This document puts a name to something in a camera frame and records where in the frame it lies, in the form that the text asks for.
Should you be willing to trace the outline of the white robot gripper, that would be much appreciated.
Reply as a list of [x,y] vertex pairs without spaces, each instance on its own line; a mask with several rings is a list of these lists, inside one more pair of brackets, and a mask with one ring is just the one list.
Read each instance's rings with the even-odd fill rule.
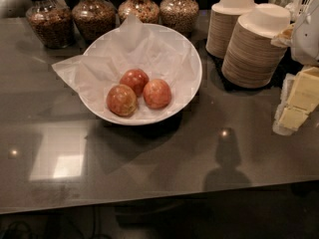
[[280,135],[296,132],[319,106],[319,5],[311,4],[294,24],[272,38],[279,48],[291,46],[294,61],[304,66],[296,75],[287,74],[282,85],[280,105],[272,129]]

